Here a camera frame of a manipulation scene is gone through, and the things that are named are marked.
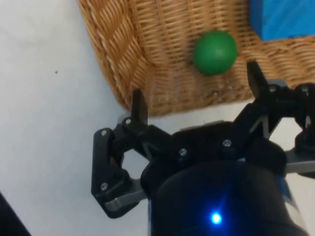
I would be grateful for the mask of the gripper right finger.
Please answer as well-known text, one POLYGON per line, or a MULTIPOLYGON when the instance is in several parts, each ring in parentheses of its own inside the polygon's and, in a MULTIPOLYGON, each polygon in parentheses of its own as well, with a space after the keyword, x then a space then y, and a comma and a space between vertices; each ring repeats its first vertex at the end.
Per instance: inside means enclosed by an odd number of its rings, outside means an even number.
POLYGON ((283 118, 293 118, 302 132, 295 138, 297 154, 315 153, 315 85, 304 83, 291 89, 278 80, 267 80, 256 61, 247 63, 249 86, 254 101, 245 106, 224 134, 221 148, 236 156, 255 138, 269 139, 283 118))

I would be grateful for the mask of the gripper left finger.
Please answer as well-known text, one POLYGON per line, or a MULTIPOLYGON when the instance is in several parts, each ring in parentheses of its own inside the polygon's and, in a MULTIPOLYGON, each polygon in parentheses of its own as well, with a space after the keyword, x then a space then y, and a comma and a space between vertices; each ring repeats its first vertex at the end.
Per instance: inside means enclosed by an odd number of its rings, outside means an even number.
POLYGON ((188 149, 174 137, 148 124, 148 108, 140 89, 132 93, 130 114, 114 129, 94 134, 91 193, 109 218, 119 218, 143 199, 151 199, 162 183, 188 162, 188 149), (134 150, 149 164, 134 179, 123 168, 125 152, 134 150))

